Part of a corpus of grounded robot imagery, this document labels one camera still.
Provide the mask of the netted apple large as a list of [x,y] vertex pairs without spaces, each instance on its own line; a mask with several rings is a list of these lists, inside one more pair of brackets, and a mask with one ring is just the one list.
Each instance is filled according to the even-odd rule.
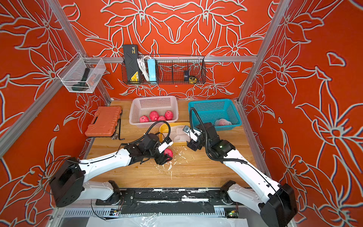
[[164,150],[164,155],[168,155],[171,158],[173,158],[173,156],[174,156],[173,152],[170,149],[168,149],[168,148],[166,148]]

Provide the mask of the netted apple bottom hidden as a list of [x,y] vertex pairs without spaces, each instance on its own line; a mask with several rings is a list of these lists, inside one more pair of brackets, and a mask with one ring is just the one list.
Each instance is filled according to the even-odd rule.
[[229,126],[232,125],[227,119],[219,119],[215,121],[215,126]]

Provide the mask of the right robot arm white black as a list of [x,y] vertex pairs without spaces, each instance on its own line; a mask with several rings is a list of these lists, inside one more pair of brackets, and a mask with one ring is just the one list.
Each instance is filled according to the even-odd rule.
[[183,132],[190,137],[190,149],[205,148],[211,160],[226,165],[250,186],[247,190],[234,181],[225,183],[220,190],[231,201],[260,214],[269,227],[286,227],[290,223],[297,214],[295,192],[290,185],[281,185],[258,170],[234,145],[220,139],[211,123],[200,124],[196,129],[185,126]]

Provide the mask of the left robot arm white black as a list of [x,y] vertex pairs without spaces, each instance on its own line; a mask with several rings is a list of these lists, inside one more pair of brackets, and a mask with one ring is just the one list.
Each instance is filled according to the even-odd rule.
[[93,182],[92,179],[108,171],[149,159],[163,165],[173,158],[169,152],[172,145],[170,137],[166,136],[160,141],[157,135],[150,133],[133,143],[122,144],[114,153],[93,159],[66,159],[50,180],[56,206],[62,208],[80,200],[106,201],[112,198],[118,190],[114,181],[100,183]]

